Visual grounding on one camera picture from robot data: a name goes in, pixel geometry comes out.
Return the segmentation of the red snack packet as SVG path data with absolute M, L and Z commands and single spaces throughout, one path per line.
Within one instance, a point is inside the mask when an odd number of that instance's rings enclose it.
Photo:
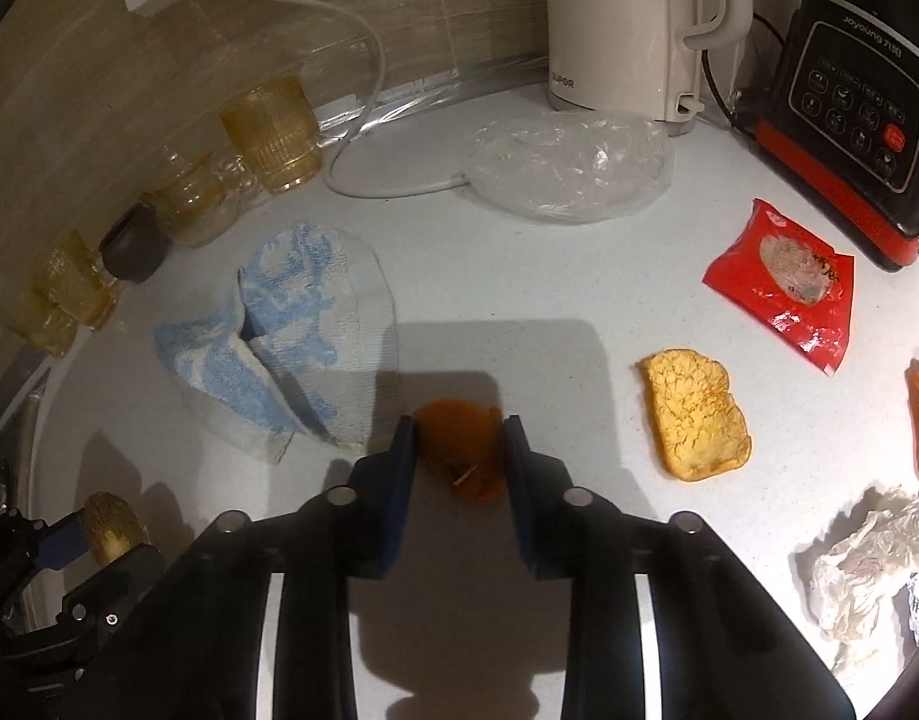
M 704 283 L 832 377 L 852 330 L 855 259 L 762 199 Z

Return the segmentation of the red black blender base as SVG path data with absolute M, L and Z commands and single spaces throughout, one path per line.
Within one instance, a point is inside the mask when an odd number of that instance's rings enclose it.
M 846 0 L 801 0 L 756 140 L 869 255 L 919 255 L 919 47 Z

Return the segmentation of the amber glass pair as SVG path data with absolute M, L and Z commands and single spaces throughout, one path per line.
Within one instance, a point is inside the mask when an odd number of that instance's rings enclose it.
M 7 327 L 53 358 L 62 359 L 86 328 L 101 330 L 118 307 L 116 278 L 77 231 L 44 249 L 5 299 Z

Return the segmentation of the clear plastic wrap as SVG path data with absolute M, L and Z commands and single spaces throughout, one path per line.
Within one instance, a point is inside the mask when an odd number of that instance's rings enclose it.
M 542 110 L 479 130 L 462 177 L 507 215 L 580 226 L 645 210 L 673 167 L 666 130 L 640 115 Z

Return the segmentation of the crumpled white tissue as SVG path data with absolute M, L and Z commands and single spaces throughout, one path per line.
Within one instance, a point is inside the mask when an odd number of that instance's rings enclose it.
M 795 554 L 807 616 L 835 645 L 832 673 L 894 649 L 919 649 L 909 629 L 907 583 L 919 572 L 919 489 L 869 489 L 824 538 Z

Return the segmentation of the blue white cloth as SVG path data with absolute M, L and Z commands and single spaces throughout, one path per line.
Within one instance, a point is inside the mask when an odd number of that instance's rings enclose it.
M 220 310 L 153 340 L 192 415 L 269 465 L 300 436 L 372 450 L 404 410 L 393 294 L 373 249 L 333 227 L 267 239 Z

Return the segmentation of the amber glass jar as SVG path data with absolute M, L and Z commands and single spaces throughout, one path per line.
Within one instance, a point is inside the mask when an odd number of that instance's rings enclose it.
M 218 239 L 259 197 L 253 169 L 238 153 L 158 153 L 151 188 L 140 195 L 173 244 L 197 249 Z

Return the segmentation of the orange peel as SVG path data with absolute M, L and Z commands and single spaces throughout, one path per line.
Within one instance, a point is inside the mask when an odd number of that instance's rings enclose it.
M 442 398 L 412 413 L 418 461 L 471 504 L 489 504 L 504 492 L 502 411 L 468 400 Z

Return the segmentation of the amber ribbed glass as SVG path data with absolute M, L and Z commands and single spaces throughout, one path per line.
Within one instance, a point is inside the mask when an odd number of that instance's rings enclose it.
M 321 169 L 318 119 L 295 75 L 270 78 L 231 99 L 220 121 L 267 192 L 285 193 Z

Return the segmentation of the white electric kettle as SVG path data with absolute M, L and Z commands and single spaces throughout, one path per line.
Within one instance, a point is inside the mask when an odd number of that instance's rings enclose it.
M 705 109 L 704 55 L 752 20 L 754 0 L 547 0 L 550 102 L 687 132 Z

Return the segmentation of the brown round nut shell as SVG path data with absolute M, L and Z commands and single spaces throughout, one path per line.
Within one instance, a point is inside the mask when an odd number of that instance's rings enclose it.
M 112 493 L 95 493 L 85 500 L 82 527 L 89 554 L 100 567 L 109 566 L 150 536 L 127 500 Z

